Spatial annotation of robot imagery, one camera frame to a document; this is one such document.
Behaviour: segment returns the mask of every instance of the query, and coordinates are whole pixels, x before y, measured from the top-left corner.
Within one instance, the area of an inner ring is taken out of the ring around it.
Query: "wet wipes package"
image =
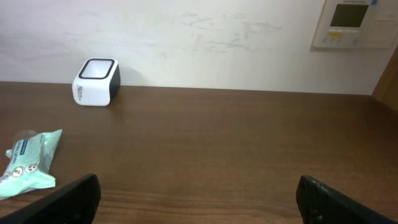
[[[14,147],[6,152],[10,163],[0,178],[0,200],[35,189],[55,187],[48,175],[62,130],[52,133],[21,131]]]

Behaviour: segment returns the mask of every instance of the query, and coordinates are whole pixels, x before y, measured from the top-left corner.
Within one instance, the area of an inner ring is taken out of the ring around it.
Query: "display screen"
[[[332,27],[361,27],[368,5],[337,4],[331,20]]]

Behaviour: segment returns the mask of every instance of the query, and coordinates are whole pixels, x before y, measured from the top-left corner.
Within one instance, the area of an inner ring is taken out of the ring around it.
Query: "wooden trim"
[[[373,90],[372,97],[398,110],[398,48],[393,53],[384,73]]]

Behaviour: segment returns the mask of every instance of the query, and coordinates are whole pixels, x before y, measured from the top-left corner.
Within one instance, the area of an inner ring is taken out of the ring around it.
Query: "white cube device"
[[[73,98],[84,106],[106,106],[120,87],[118,61],[111,58],[87,60],[72,84]]]

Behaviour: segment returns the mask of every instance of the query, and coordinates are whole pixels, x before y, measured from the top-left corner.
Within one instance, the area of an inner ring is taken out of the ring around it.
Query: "white wall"
[[[0,80],[71,83],[114,57],[123,85],[370,94],[389,50],[313,51],[321,0],[0,2]]]

